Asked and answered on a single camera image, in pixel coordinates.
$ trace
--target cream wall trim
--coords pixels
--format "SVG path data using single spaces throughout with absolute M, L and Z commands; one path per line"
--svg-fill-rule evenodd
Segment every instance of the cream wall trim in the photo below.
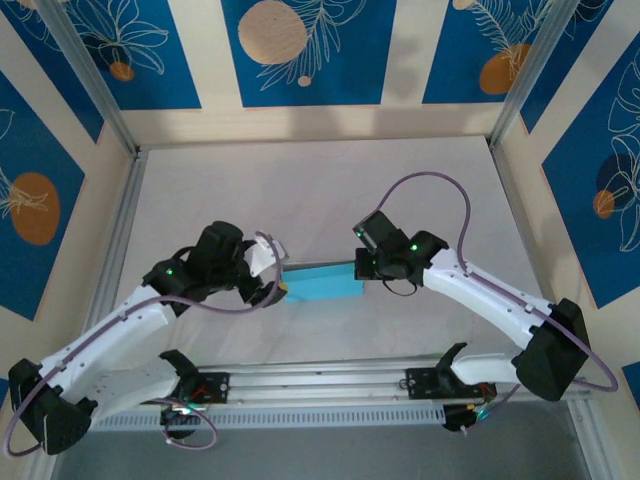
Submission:
M 169 0 L 169 7 L 202 108 L 242 108 L 221 1 Z
M 448 4 L 398 0 L 382 91 L 385 107 L 422 104 Z
M 486 135 L 501 103 L 126 111 L 143 146 L 182 142 L 340 140 Z
M 551 152 L 638 34 L 638 15 L 638 0 L 615 0 L 612 3 L 531 132 L 540 158 L 546 158 Z

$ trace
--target robotic arm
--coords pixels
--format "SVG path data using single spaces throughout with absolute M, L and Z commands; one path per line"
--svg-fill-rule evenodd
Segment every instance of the robotic arm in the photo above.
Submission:
M 521 383 L 535 395 L 559 400 L 588 358 L 550 317 L 589 345 L 580 308 L 528 295 L 466 263 L 447 243 L 420 231 L 408 238 L 376 210 L 354 227 L 366 248 L 356 250 L 356 278 L 408 280 L 443 293 L 482 316 L 512 341 L 496 351 L 456 344 L 445 355 L 450 388 L 483 382 Z
M 282 246 L 269 242 L 284 258 Z M 115 369 L 145 338 L 188 308 L 182 302 L 157 302 L 160 296 L 198 303 L 213 293 L 235 289 L 256 308 L 282 299 L 286 290 L 274 282 L 264 285 L 259 277 L 276 263 L 269 242 L 262 237 L 243 241 L 235 226 L 214 222 L 195 247 L 156 264 L 127 300 L 84 335 L 40 365 L 27 359 L 14 365 L 9 371 L 12 406 L 24 410 L 20 419 L 45 452 L 55 455 L 68 449 L 92 422 L 109 415 L 156 398 L 183 399 L 196 393 L 198 371 L 176 350 L 137 369 Z M 125 313 L 132 309 L 135 313 Z M 57 373 L 49 379 L 50 372 Z M 37 395 L 25 402 L 38 384 Z

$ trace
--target wire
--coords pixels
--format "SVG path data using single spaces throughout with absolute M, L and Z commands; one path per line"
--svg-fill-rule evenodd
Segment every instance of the wire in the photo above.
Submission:
M 465 271 L 465 273 L 467 273 L 471 278 L 477 280 L 478 282 L 480 282 L 481 284 L 483 284 L 486 287 L 490 288 L 491 290 L 495 291 L 496 293 L 507 297 L 509 300 L 513 301 L 516 305 L 518 305 L 520 307 L 526 307 L 527 306 L 527 302 L 525 300 L 517 297 L 516 295 L 513 295 L 511 292 L 509 292 L 509 291 L 503 289 L 502 287 L 494 284 L 490 280 L 487 280 L 486 278 L 481 277 L 477 273 L 474 273 L 473 271 L 470 272 L 468 270 L 467 263 L 464 260 L 464 256 L 462 255 L 462 246 L 464 244 L 465 236 L 467 234 L 467 229 L 469 228 L 469 222 L 471 221 L 471 200 L 469 199 L 469 194 L 464 189 L 464 187 L 457 180 L 455 180 L 454 178 L 450 177 L 447 174 L 441 173 L 441 172 L 432 172 L 432 171 L 416 172 L 416 173 L 412 173 L 410 175 L 407 175 L 405 177 L 402 177 L 400 180 L 398 180 L 396 183 L 394 183 L 391 186 L 391 188 L 387 191 L 387 193 L 384 194 L 384 196 L 382 197 L 382 200 L 380 201 L 380 203 L 378 204 L 378 206 L 376 207 L 376 209 L 374 211 L 380 210 L 382 208 L 382 206 L 385 204 L 385 202 L 387 201 L 387 199 L 389 198 L 391 193 L 396 188 L 398 188 L 398 186 L 400 186 L 402 183 L 406 182 L 407 180 L 410 180 L 410 179 L 415 178 L 415 177 L 438 177 L 438 178 L 441 178 L 443 180 L 446 180 L 447 182 L 451 183 L 453 186 L 455 186 L 458 189 L 458 191 L 462 194 L 462 197 L 464 198 L 464 203 L 465 203 L 464 222 L 462 223 L 462 229 L 460 230 L 460 236 L 458 237 L 458 245 L 456 247 L 456 255 L 458 257 L 458 262 L 459 262 L 460 266 Z M 605 386 L 605 385 L 593 384 L 593 383 L 586 382 L 586 381 L 583 381 L 583 380 L 573 380 L 574 384 L 580 385 L 580 386 L 583 386 L 583 387 L 587 387 L 587 388 L 591 388 L 593 390 L 599 390 L 599 391 L 602 391 L 602 392 L 616 392 L 618 390 L 618 380 L 617 380 L 615 374 L 611 371 L 611 368 L 609 368 L 609 366 L 593 350 L 591 350 L 591 348 L 589 348 L 588 345 L 586 345 L 582 340 L 580 340 L 576 335 L 574 335 L 572 332 L 570 332 L 563 325 L 561 325 L 560 323 L 558 323 L 556 320 L 554 320 L 553 318 L 549 317 L 545 313 L 541 312 L 537 308 L 534 307 L 532 313 L 536 317 L 540 318 L 541 320 L 543 320 L 545 322 L 549 322 L 549 324 L 551 324 L 557 330 L 562 332 L 580 350 L 582 350 L 585 354 L 587 354 L 587 356 L 589 358 L 591 358 L 591 360 L 593 360 L 595 362 L 595 364 L 598 365 L 598 367 L 600 367 L 600 369 L 604 372 L 604 374 L 609 379 L 609 382 L 611 383 L 611 385 Z M 513 393 L 515 393 L 515 390 L 517 390 L 517 389 L 514 388 L 514 390 L 512 392 L 510 392 L 510 394 L 507 394 L 506 398 L 509 399 L 510 396 L 513 395 Z
M 499 410 L 500 408 L 504 407 L 504 405 L 509 401 L 511 397 L 513 397 L 513 394 L 516 393 L 516 391 L 518 391 L 519 388 L 520 388 L 520 384 L 518 383 L 511 390 L 509 390 L 509 392 L 504 397 L 502 397 L 500 401 L 495 404 L 494 407 L 492 408 L 484 407 L 482 410 L 480 410 L 476 417 L 477 418 L 476 423 L 474 423 L 472 426 L 477 425 L 479 422 L 489 417 L 489 415 L 494 414 L 496 410 Z
M 136 313 L 137 311 L 139 311 L 139 310 L 141 310 L 141 309 L 143 309 L 143 308 L 145 308 L 145 307 L 147 307 L 149 305 L 152 305 L 154 303 L 176 302 L 176 303 L 181 303 L 183 305 L 188 305 L 190 307 L 200 308 L 200 309 L 206 310 L 208 312 L 222 313 L 222 314 L 226 314 L 226 315 L 239 315 L 239 314 L 243 314 L 243 313 L 253 312 L 255 310 L 258 310 L 258 309 L 260 309 L 262 307 L 265 307 L 265 306 L 269 305 L 271 300 L 276 295 L 276 293 L 278 291 L 278 286 L 280 285 L 280 280 L 281 280 L 281 277 L 282 277 L 282 261 L 280 260 L 280 257 L 278 256 L 278 250 L 277 250 L 277 248 L 276 248 L 271 236 L 269 236 L 269 235 L 267 235 L 267 234 L 265 234 L 263 232 L 256 232 L 256 235 L 258 235 L 258 236 L 260 236 L 260 237 L 262 237 L 262 238 L 264 238 L 266 240 L 267 244 L 269 245 L 269 248 L 274 253 L 275 262 L 276 262 L 276 278 L 275 278 L 275 281 L 273 282 L 273 286 L 272 286 L 271 290 L 269 291 L 269 294 L 264 299 L 262 299 L 262 301 L 260 301 L 258 304 L 256 304 L 255 306 L 252 306 L 250 308 L 244 308 L 244 309 L 240 309 L 240 310 L 227 310 L 227 309 L 224 309 L 224 308 L 217 308 L 217 307 L 211 307 L 209 305 L 203 305 L 203 304 L 198 303 L 196 301 L 189 300 L 187 298 L 178 297 L 176 295 L 162 295 L 162 296 L 150 298 L 148 300 L 144 300 L 144 301 L 142 301 L 140 303 L 137 303 L 137 304 L 133 305 L 132 307 L 129 307 L 127 310 L 124 311 L 124 313 L 116 315 L 114 318 L 112 318 L 107 323 L 105 323 L 102 327 L 100 327 L 95 332 L 93 332 L 80 345 L 78 345 L 71 352 L 69 352 L 67 354 L 67 356 L 65 356 L 62 359 L 62 361 L 60 362 L 60 366 L 53 367 L 49 372 L 47 372 L 42 377 L 42 379 L 36 384 L 36 386 L 33 387 L 33 389 L 27 394 L 25 399 L 16 408 L 13 416 L 9 420 L 9 424 L 7 425 L 7 429 L 5 431 L 3 442 L 2 442 L 2 451 L 3 451 L 4 455 L 7 456 L 7 457 L 12 457 L 12 458 L 24 457 L 26 455 L 29 455 L 29 454 L 37 451 L 42 446 L 40 444 L 34 445 L 33 447 L 28 448 L 27 450 L 23 450 L 21 452 L 14 452 L 13 450 L 11 450 L 11 437 L 13 436 L 13 432 L 14 432 L 18 422 L 20 421 L 20 417 L 22 416 L 22 414 L 26 411 L 27 407 L 29 407 L 29 405 L 31 405 L 31 403 L 33 402 L 34 398 L 40 393 L 40 391 L 45 387 L 45 385 L 47 385 L 58 373 L 60 373 L 62 370 L 64 370 L 66 368 L 66 365 L 69 362 L 71 362 L 78 354 L 80 354 L 89 345 L 91 345 L 98 338 L 100 338 L 107 330 L 112 328 L 117 323 L 126 320 L 130 315 Z
M 216 426 L 213 424 L 213 422 L 209 420 L 209 417 L 207 417 L 204 413 L 198 410 L 192 409 L 188 404 L 178 400 L 177 398 L 156 398 L 153 401 L 156 403 L 163 403 L 165 405 L 180 405 L 182 408 L 191 410 L 193 413 L 196 414 L 196 416 L 200 417 L 202 421 L 204 421 L 207 425 L 209 425 L 209 428 L 213 433 L 213 436 L 209 443 L 206 443 L 204 445 L 187 445 L 182 442 L 177 442 L 171 438 L 171 436 L 169 435 L 169 422 L 167 422 L 164 426 L 164 430 L 162 431 L 162 433 L 164 434 L 164 438 L 167 441 L 167 444 L 173 445 L 174 447 L 182 448 L 183 450 L 207 450 L 213 447 L 218 442 L 218 430 L 216 429 Z
M 410 297 L 411 295 L 413 295 L 414 293 L 416 293 L 418 291 L 418 286 L 415 283 L 411 284 L 411 285 L 413 285 L 413 292 L 411 292 L 411 293 L 398 293 L 398 292 L 396 292 L 393 288 L 391 288 L 389 286 L 389 284 L 387 283 L 386 280 L 383 280 L 382 284 L 384 285 L 384 288 L 389 290 L 394 295 L 398 295 L 399 297 Z

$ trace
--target orange circle pattern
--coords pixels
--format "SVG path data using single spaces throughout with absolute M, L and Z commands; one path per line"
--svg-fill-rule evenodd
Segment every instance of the orange circle pattern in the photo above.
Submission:
M 44 209 L 22 205 L 11 209 L 11 221 L 20 237 L 32 245 L 47 245 L 58 230 L 60 198 L 55 185 L 40 173 L 23 173 L 13 186 L 35 197 L 47 195 L 42 202 Z

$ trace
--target gray floor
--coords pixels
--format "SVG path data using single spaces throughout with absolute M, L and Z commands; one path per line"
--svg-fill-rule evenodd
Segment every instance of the gray floor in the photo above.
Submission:
M 89 434 L 59 459 L 53 478 L 590 478 L 563 403 L 509 404 L 466 438 L 440 426 L 416 426 L 223 430 L 206 452 L 182 451 L 163 440 L 160 432 Z

